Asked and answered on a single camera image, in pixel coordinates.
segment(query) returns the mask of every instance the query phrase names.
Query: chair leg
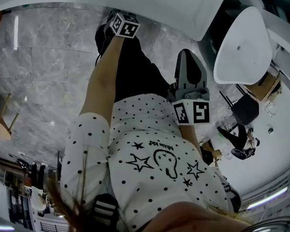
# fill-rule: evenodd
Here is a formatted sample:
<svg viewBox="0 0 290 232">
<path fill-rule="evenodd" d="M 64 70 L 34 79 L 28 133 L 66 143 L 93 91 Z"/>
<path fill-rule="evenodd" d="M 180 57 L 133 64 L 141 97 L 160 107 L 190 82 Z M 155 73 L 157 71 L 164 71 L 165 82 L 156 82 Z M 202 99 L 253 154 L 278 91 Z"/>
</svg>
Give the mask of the chair leg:
<svg viewBox="0 0 290 232">
<path fill-rule="evenodd" d="M 223 97 L 223 99 L 227 102 L 227 104 L 229 105 L 229 107 L 233 107 L 233 103 L 230 101 L 230 99 L 228 98 L 228 96 L 224 96 L 224 94 L 219 91 L 219 93 L 221 94 L 221 96 Z"/>
<path fill-rule="evenodd" d="M 7 97 L 6 100 L 5 100 L 5 103 L 4 103 L 4 106 L 3 106 L 3 109 L 2 109 L 2 111 L 1 111 L 1 113 L 0 113 L 0 119 L 1 119 L 1 117 L 2 117 L 2 115 L 3 115 L 3 113 L 4 113 L 4 111 L 5 111 L 6 105 L 7 105 L 8 101 L 9 101 L 10 97 L 11 97 L 11 93 L 8 94 L 8 97 Z"/>
<path fill-rule="evenodd" d="M 9 128 L 9 133 L 11 133 L 12 127 L 13 127 L 14 123 L 16 122 L 18 116 L 19 116 L 19 114 L 16 114 L 14 120 L 12 121 L 12 123 L 11 123 L 11 125 L 10 125 L 10 128 Z"/>
</svg>

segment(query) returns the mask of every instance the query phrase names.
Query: marble floor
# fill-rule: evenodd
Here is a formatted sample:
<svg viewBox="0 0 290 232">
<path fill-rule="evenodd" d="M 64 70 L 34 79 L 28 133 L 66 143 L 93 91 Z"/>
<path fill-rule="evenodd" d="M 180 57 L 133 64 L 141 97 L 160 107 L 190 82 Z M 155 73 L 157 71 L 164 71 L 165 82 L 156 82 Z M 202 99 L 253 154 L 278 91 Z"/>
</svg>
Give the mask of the marble floor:
<svg viewBox="0 0 290 232">
<path fill-rule="evenodd" d="M 20 152 L 35 161 L 57 165 L 57 152 L 69 138 L 69 124 L 79 114 L 88 79 L 98 56 L 95 31 L 109 8 L 79 3 L 40 3 L 12 8 L 0 23 L 0 109 L 12 98 L 4 119 L 19 113 L 12 140 L 0 141 L 0 157 L 16 160 Z M 190 49 L 205 64 L 196 41 L 152 20 L 138 17 L 138 37 L 145 54 L 172 83 L 177 55 Z M 219 91 L 231 100 L 234 86 L 215 83 L 207 68 L 212 124 L 196 128 L 199 141 L 216 133 L 217 121 L 231 115 Z"/>
</svg>

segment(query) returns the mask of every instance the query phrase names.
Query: person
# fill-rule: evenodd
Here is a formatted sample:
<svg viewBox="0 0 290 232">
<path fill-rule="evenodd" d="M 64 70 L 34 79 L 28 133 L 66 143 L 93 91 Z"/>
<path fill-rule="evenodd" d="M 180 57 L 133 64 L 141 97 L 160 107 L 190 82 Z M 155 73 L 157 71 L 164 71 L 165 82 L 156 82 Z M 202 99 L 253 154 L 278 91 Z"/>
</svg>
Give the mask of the person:
<svg viewBox="0 0 290 232">
<path fill-rule="evenodd" d="M 44 170 L 47 164 L 42 162 L 39 170 L 39 176 L 37 178 L 37 164 L 33 162 L 31 169 L 31 206 L 36 209 L 38 215 L 43 217 L 44 209 L 46 208 L 46 200 L 43 195 L 43 182 L 44 182 Z"/>
<path fill-rule="evenodd" d="M 260 140 L 253 137 L 253 129 L 248 129 L 248 132 L 246 132 L 245 126 L 237 124 L 237 127 L 238 136 L 233 135 L 221 127 L 217 127 L 217 130 L 231 142 L 236 150 L 242 151 L 246 155 L 253 155 L 256 147 L 260 145 Z"/>
<path fill-rule="evenodd" d="M 139 40 L 112 36 L 106 24 L 95 39 L 101 59 L 71 125 L 60 187 L 54 180 L 48 184 L 71 230 L 239 232 L 248 227 L 233 218 L 239 209 L 229 197 L 234 189 L 218 168 L 202 160 L 194 127 L 178 126 L 167 101 L 169 84 Z"/>
</svg>

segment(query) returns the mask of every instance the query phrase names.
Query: gray marble tile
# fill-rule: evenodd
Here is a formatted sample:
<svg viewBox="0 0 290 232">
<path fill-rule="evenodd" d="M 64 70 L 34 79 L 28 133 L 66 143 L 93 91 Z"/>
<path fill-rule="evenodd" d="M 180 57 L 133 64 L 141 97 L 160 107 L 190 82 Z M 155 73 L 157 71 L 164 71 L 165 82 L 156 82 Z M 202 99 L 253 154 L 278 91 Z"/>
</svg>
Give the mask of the gray marble tile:
<svg viewBox="0 0 290 232">
<path fill-rule="evenodd" d="M 33 47 L 32 68 L 34 77 L 44 81 L 63 81 L 66 50 Z"/>
<path fill-rule="evenodd" d="M 67 8 L 13 11 L 8 24 L 9 45 L 14 47 L 17 42 L 17 46 L 65 49 L 72 19 L 73 10 Z"/>
<path fill-rule="evenodd" d="M 63 83 L 34 80 L 27 88 L 28 102 L 39 105 L 64 107 L 65 85 Z"/>
<path fill-rule="evenodd" d="M 32 81 L 32 74 L 25 77 L 0 77 L 0 87 L 4 90 L 4 92 L 11 93 L 13 97 L 24 99 L 25 91 L 32 84 Z"/>
<path fill-rule="evenodd" d="M 98 53 L 95 34 L 102 20 L 102 13 L 77 10 L 70 26 L 67 49 Z"/>
<path fill-rule="evenodd" d="M 78 107 L 79 106 L 66 106 L 64 108 L 61 108 L 43 105 L 40 107 L 40 111 L 42 114 L 41 121 L 48 122 L 51 125 L 63 125 L 68 130 L 70 123 L 74 121 L 74 119 L 79 115 L 80 109 Z"/>
<path fill-rule="evenodd" d="M 43 121 L 43 106 L 32 102 L 24 102 L 19 111 L 20 120 Z"/>
<path fill-rule="evenodd" d="M 0 48 L 0 77 L 25 77 L 31 73 L 31 48 Z"/>
<path fill-rule="evenodd" d="M 98 54 L 34 47 L 32 65 L 36 79 L 66 82 L 88 81 Z"/>
<path fill-rule="evenodd" d="M 140 40 L 142 51 L 148 57 L 151 53 L 152 45 L 160 33 L 161 25 L 160 23 L 139 15 L 136 17 L 141 24 L 136 33 L 136 37 Z"/>
</svg>

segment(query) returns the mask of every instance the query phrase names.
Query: polka dot shirt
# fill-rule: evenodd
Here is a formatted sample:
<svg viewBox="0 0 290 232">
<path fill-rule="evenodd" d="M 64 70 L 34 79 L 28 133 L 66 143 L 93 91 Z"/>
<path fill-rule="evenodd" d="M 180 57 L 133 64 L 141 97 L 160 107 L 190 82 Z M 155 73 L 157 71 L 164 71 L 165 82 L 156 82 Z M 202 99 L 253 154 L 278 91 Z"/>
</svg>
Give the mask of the polka dot shirt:
<svg viewBox="0 0 290 232">
<path fill-rule="evenodd" d="M 80 187 L 86 167 L 85 200 Z M 98 114 L 72 123 L 63 159 L 60 191 L 90 205 L 112 190 L 129 231 L 136 231 L 176 202 L 206 203 L 230 211 L 221 176 L 181 137 L 172 106 L 155 94 L 114 104 L 111 127 Z"/>
</svg>

